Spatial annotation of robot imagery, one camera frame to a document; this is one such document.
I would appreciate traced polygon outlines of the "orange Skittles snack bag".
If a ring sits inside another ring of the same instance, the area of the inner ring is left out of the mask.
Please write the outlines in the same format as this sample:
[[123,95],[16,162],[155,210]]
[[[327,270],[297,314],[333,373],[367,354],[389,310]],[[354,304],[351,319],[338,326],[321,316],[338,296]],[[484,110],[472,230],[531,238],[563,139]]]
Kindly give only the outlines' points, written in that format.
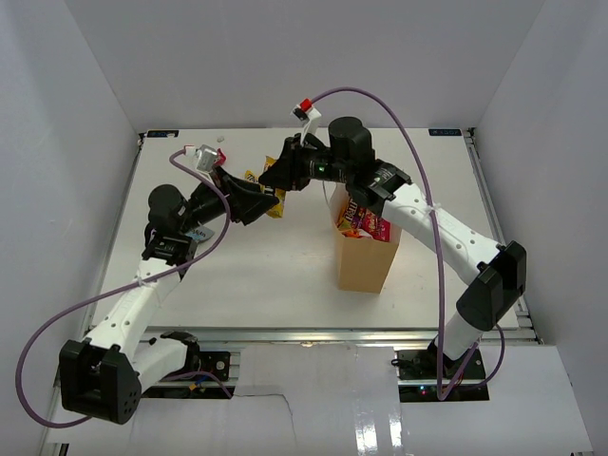
[[338,232],[345,238],[370,238],[373,239],[373,235],[361,228],[349,228],[339,229]]

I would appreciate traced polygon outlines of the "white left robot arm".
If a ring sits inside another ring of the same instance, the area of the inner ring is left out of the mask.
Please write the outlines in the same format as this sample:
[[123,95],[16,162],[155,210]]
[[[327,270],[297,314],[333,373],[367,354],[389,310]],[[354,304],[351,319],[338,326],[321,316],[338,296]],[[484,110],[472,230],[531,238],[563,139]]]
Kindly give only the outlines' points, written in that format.
[[247,225],[279,202],[256,183],[216,168],[189,198],[172,184],[148,197],[144,250],[132,289],[82,340],[69,340],[59,353],[64,409],[115,424],[126,423],[144,392],[165,377],[195,376],[202,365],[197,338],[169,331],[146,348],[139,344],[163,301],[184,279],[195,257],[195,229],[222,215]]

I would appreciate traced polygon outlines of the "brown paper bag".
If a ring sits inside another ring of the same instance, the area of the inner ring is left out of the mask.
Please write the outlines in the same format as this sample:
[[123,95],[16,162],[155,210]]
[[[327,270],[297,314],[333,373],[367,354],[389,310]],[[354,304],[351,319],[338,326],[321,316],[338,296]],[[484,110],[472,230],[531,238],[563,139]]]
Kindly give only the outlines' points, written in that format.
[[328,202],[337,287],[343,291],[380,294],[399,247],[401,230],[390,225],[388,241],[372,237],[346,237],[338,230],[336,223],[347,202],[348,194],[344,185],[337,184]]

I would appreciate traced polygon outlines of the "red Himalaya candy packet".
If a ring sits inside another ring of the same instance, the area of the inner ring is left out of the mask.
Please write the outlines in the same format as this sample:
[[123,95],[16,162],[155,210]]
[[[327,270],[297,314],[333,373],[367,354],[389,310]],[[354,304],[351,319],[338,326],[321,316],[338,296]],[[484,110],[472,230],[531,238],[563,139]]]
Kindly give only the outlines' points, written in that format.
[[375,214],[366,215],[366,229],[373,239],[390,242],[390,223]]

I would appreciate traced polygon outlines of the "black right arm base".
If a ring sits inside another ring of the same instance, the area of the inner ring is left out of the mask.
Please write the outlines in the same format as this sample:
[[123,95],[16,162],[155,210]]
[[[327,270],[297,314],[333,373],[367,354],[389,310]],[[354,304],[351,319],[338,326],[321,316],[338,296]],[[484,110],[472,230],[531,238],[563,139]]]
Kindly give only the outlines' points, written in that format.
[[[429,350],[401,350],[395,354],[391,364],[397,369],[400,380],[436,380],[436,358]],[[486,378],[485,365],[481,352],[476,349],[464,371],[458,377],[458,383],[481,382]]]

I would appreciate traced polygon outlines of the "purple M&M's packet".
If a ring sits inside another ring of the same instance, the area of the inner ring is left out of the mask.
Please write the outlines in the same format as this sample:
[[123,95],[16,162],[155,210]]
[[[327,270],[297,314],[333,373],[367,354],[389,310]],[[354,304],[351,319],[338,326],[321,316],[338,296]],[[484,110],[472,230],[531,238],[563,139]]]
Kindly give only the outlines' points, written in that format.
[[361,226],[366,209],[356,203],[353,199],[348,199],[341,209],[336,227],[340,231],[356,230]]

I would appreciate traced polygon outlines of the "grey Himalaya candy packet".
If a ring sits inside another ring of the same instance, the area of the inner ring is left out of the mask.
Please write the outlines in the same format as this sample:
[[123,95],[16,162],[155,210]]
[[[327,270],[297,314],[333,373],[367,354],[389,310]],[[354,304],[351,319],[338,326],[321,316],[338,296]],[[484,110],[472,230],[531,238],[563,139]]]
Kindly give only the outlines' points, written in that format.
[[186,235],[196,243],[203,243],[210,240],[215,235],[215,232],[206,226],[199,226],[189,230]]

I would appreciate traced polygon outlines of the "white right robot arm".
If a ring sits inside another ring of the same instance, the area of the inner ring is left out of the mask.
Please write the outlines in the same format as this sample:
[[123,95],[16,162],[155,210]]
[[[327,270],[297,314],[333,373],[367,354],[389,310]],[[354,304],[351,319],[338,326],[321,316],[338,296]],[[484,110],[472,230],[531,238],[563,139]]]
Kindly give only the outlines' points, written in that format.
[[259,181],[264,186],[300,191],[310,181],[342,183],[360,206],[410,234],[448,265],[466,285],[456,313],[442,320],[428,356],[430,370],[448,379],[464,365],[463,355],[492,330],[522,296],[527,253],[517,241],[501,244],[431,205],[411,177],[375,156],[372,134],[354,117],[328,127],[324,144],[311,133],[285,140],[276,162]]

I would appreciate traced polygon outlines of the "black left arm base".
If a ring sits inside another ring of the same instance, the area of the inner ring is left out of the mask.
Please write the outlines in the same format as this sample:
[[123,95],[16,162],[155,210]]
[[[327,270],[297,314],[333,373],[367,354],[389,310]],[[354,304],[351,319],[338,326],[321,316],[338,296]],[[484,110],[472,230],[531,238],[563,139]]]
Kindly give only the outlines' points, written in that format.
[[195,361],[194,366],[186,366],[184,351],[146,350],[137,356],[134,370],[139,375],[142,391],[146,391],[159,382],[191,380],[195,383],[202,379],[220,382],[228,379],[228,360],[207,359]]

